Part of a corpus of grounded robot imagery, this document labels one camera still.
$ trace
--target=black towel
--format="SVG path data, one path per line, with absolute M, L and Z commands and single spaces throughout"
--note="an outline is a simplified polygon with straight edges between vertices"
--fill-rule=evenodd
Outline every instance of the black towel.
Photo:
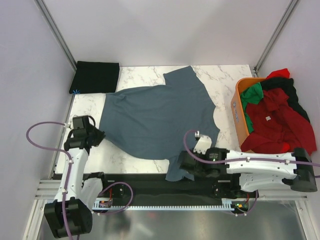
M 78 61 L 69 93 L 114 93 L 119 71 L 119 63 Z

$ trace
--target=t-shirt sleeve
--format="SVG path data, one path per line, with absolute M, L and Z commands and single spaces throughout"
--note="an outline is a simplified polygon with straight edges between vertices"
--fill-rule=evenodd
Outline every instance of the t-shirt sleeve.
M 203 86 L 191 66 L 163 74 L 167 86 L 193 88 Z

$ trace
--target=red shirt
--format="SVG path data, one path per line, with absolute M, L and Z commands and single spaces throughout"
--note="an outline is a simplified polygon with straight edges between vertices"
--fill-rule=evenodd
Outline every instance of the red shirt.
M 241 150 L 256 153 L 279 154 L 304 148 L 311 155 L 317 150 L 312 126 L 288 106 L 288 96 L 281 88 L 263 91 L 259 104 L 248 103 L 254 131 L 241 145 Z

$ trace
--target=orange laundry basket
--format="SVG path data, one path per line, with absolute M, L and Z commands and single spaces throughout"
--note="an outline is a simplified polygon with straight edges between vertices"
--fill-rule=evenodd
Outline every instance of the orange laundry basket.
M 261 77 L 246 77 L 246 78 L 240 79 L 236 83 L 235 93 L 231 100 L 231 109 L 232 109 L 232 115 L 233 115 L 236 135 L 238 137 L 239 146 L 241 146 L 242 143 L 249 136 L 245 114 L 241 104 L 240 94 L 247 88 L 251 87 L 252 85 L 262 82 L 264 80 L 265 78 L 261 78 Z

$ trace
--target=gray wall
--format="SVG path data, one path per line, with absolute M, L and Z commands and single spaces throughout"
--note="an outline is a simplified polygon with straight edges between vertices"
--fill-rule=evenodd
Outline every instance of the gray wall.
M 299 102 L 307 111 L 315 133 L 318 151 L 312 160 L 320 163 L 320 1 L 302 0 L 285 26 L 278 41 L 259 72 L 288 68 L 294 78 Z M 320 226 L 320 191 L 308 196 Z
M 52 152 L 26 140 L 29 126 L 63 121 L 74 71 L 33 0 L 0 1 L 0 239 L 22 238 L 40 178 Z M 31 137 L 56 146 L 60 128 Z
M 43 0 L 77 61 L 254 66 L 290 0 Z

